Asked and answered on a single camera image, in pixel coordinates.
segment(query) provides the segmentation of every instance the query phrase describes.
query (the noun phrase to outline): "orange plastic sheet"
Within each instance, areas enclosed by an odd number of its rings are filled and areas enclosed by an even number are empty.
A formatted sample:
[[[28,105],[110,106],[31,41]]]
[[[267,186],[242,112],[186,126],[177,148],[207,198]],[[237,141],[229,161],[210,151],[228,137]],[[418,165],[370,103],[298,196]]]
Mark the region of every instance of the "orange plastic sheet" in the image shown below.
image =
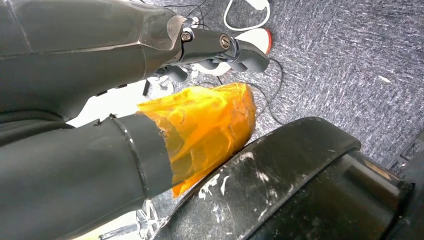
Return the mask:
[[[138,109],[163,132],[174,197],[238,152],[255,128],[256,106],[244,83],[189,87]]]

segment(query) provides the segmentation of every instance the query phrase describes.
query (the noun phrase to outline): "black plastic cover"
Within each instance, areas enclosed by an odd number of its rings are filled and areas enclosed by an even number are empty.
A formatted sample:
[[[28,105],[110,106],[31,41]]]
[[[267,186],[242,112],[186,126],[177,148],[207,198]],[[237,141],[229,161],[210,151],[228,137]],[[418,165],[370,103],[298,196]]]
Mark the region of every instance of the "black plastic cover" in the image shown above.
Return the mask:
[[[247,239],[317,173],[360,148],[356,138],[322,118],[291,122],[246,146],[192,189],[154,239]]]

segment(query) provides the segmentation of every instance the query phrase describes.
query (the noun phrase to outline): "white paint smudge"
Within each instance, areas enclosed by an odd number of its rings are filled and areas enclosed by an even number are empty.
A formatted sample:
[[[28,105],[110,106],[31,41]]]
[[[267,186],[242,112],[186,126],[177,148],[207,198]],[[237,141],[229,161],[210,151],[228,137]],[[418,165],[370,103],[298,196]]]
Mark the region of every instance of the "white paint smudge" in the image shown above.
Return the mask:
[[[274,188],[271,188],[271,190],[269,190],[269,194],[271,196],[274,196],[274,197],[278,198],[278,194],[277,194],[277,192],[276,192],[276,190]]]
[[[288,190],[287,194],[290,194],[291,192],[293,192],[293,189],[295,189],[295,186],[293,186],[293,184],[292,184],[290,189]]]
[[[218,184],[218,178],[220,177],[220,174],[216,174],[213,176],[209,181],[207,181],[199,191],[199,199],[206,200],[206,193],[209,193],[212,196],[212,192],[209,190],[209,187],[213,187]]]
[[[268,211],[268,207],[265,207],[265,209],[264,209],[262,212],[260,212],[260,215],[259,215],[259,217],[257,218],[257,220],[261,220],[261,218],[264,216],[264,214],[265,214],[267,211]]]
[[[253,157],[253,153],[251,153],[250,151],[249,151],[249,152],[246,152],[246,153],[244,153],[244,154],[242,154],[242,155],[239,157],[239,159],[240,159],[241,161],[244,161],[244,160],[245,160],[245,159],[247,159],[247,158],[255,160],[255,159],[254,159],[254,157]]]
[[[263,182],[263,183],[265,183],[265,181],[266,182],[269,182],[269,180],[270,180],[270,178],[265,174],[265,173],[263,173],[263,172],[260,172],[260,171],[257,171],[256,172],[256,176],[258,177],[258,178],[260,178],[260,180]]]
[[[220,220],[220,215],[219,215],[219,213],[218,213],[218,208],[219,208],[219,206],[218,206],[218,205],[214,205],[214,206],[213,206],[213,209],[212,209],[212,212],[215,212],[216,222],[217,222],[217,223],[220,223],[220,222],[221,222],[221,220]]]
[[[222,193],[222,195],[224,196],[224,193],[225,193],[225,183],[227,182],[227,179],[229,178],[230,176],[226,176],[226,177],[224,177],[224,180],[222,181],[222,185],[221,185],[221,193]]]
[[[389,80],[389,79],[387,79],[387,78],[385,78],[384,76],[380,76],[380,75],[378,75],[378,77],[381,79],[381,80],[383,80],[385,83],[391,83],[391,81]]]

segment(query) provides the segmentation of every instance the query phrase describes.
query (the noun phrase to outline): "robotic arm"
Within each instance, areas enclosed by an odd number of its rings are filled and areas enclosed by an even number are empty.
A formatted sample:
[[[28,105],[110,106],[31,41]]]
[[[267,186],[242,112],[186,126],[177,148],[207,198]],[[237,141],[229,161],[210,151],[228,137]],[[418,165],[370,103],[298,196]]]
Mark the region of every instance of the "robotic arm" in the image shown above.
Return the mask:
[[[182,23],[136,1],[0,1],[0,239],[69,239],[173,186],[148,117],[65,122],[108,89],[184,78],[180,65],[267,68],[252,44]]]

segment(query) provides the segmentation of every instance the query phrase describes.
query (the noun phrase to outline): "black wire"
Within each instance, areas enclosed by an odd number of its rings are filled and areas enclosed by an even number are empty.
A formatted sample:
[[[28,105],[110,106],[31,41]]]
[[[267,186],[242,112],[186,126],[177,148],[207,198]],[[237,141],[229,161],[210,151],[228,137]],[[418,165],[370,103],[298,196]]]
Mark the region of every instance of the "black wire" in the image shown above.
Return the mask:
[[[196,6],[202,6],[206,3],[208,0],[203,0],[200,4],[187,4],[187,5],[165,5],[161,6],[163,8],[173,7],[173,8],[184,8],[184,7],[196,7]]]
[[[219,76],[216,76],[216,79],[218,79],[219,84],[224,85],[223,81],[221,81],[221,78]]]
[[[270,113],[272,119],[274,119],[274,121],[276,121],[278,124],[284,125],[280,120],[278,120],[278,118],[274,115],[274,112],[271,109],[271,102],[276,98],[277,94],[281,91],[281,87],[283,86],[283,77],[284,77],[283,66],[281,65],[281,63],[279,61],[277,61],[277,60],[275,60],[273,58],[269,58],[269,59],[272,60],[272,61],[274,61],[278,65],[278,67],[280,69],[280,72],[281,72],[281,75],[280,75],[281,77],[280,77],[280,81],[279,81],[279,84],[278,84],[277,91],[274,92],[274,94],[272,95],[272,97],[269,100],[268,100],[267,95],[265,94],[264,90],[259,85],[257,85],[256,83],[253,83],[253,82],[244,82],[244,83],[247,84],[247,85],[253,86],[256,89],[258,89],[260,91],[260,93],[263,95],[263,97],[265,98],[265,104],[266,104],[266,106],[264,108],[262,108],[262,110],[257,115],[257,118],[259,118],[259,116],[264,113],[265,109],[268,108],[269,113]],[[220,79],[219,76],[216,76],[216,79],[219,81],[219,83],[221,85],[223,85],[223,82],[221,81],[221,79]]]
[[[258,89],[260,91],[260,93],[262,93],[263,97],[265,98],[266,106],[259,112],[259,114],[257,115],[257,118],[259,118],[259,116],[262,115],[262,113],[264,113],[264,110],[266,108],[268,108],[272,119],[274,119],[274,121],[276,121],[278,124],[284,125],[282,122],[280,122],[280,120],[278,120],[278,118],[274,115],[274,112],[271,110],[271,103],[270,103],[270,101],[268,101],[267,95],[265,94],[264,90],[262,90],[262,88],[260,86],[258,86],[257,84],[255,84],[253,82],[245,82],[245,84],[253,86],[256,89]]]
[[[202,6],[203,4],[205,4],[206,3],[206,1],[207,0],[204,0],[204,1],[202,1],[199,5],[196,5],[196,7],[195,8],[193,8],[191,11],[189,11],[188,13],[187,13],[187,15],[185,16],[185,17],[188,17],[195,9],[199,9],[200,10],[200,6]]]
[[[211,81],[202,81],[202,82],[199,82],[199,83],[198,83],[198,86],[200,86],[200,85],[202,85],[202,84],[209,84],[209,85],[212,85],[212,86],[214,86],[214,87],[218,87],[218,84],[213,83],[213,82],[211,82]]]
[[[210,26],[208,26],[208,25],[206,25],[206,24],[203,24],[203,23],[195,23],[195,24],[193,24],[193,25],[205,26],[205,27],[207,27],[209,30],[211,30],[211,29],[212,29]]]

